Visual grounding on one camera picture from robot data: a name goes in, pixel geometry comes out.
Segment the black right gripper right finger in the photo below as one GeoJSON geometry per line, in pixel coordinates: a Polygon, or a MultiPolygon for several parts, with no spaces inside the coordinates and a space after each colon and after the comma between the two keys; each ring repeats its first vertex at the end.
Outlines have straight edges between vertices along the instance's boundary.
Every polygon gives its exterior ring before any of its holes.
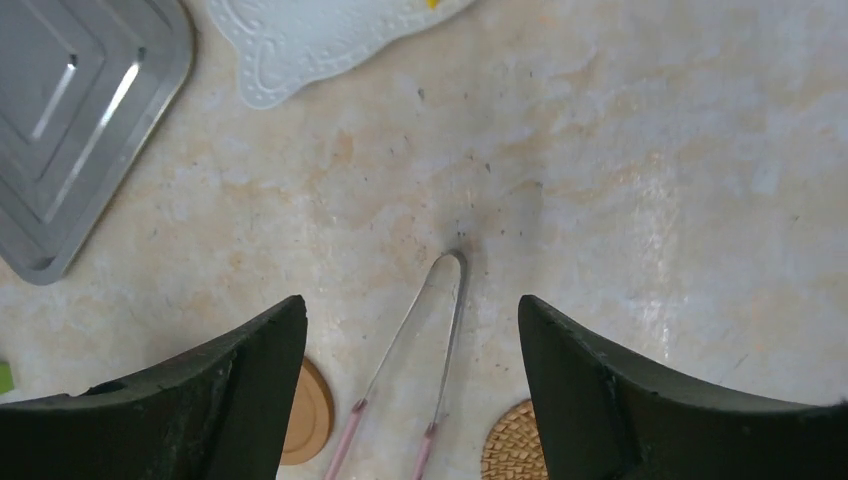
{"type": "Polygon", "coordinates": [[[553,479],[843,479],[847,405],[745,393],[671,369],[533,295],[517,320],[553,479]]]}

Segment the smooth brown round coaster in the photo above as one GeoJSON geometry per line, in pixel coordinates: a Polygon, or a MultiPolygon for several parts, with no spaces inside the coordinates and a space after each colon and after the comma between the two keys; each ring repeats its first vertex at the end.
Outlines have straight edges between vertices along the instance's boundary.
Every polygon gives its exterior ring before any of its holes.
{"type": "Polygon", "coordinates": [[[300,465],[318,455],[334,428],[331,389],[317,366],[304,357],[279,464],[300,465]]]}

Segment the pink-handled metal tongs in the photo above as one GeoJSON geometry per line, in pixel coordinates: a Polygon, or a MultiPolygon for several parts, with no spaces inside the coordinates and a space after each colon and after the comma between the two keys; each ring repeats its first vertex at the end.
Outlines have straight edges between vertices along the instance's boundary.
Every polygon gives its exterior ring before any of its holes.
{"type": "Polygon", "coordinates": [[[431,264],[391,339],[357,393],[322,477],[342,479],[361,447],[371,458],[402,447],[399,479],[424,479],[446,419],[463,324],[469,260],[458,249],[431,264]]]}

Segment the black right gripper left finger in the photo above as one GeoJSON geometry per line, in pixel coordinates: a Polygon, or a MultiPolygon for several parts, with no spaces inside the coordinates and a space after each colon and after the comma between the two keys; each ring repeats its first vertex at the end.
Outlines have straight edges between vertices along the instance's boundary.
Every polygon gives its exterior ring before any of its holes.
{"type": "Polygon", "coordinates": [[[1,408],[5,479],[272,479],[307,339],[294,295],[238,328],[71,396],[1,408]]]}

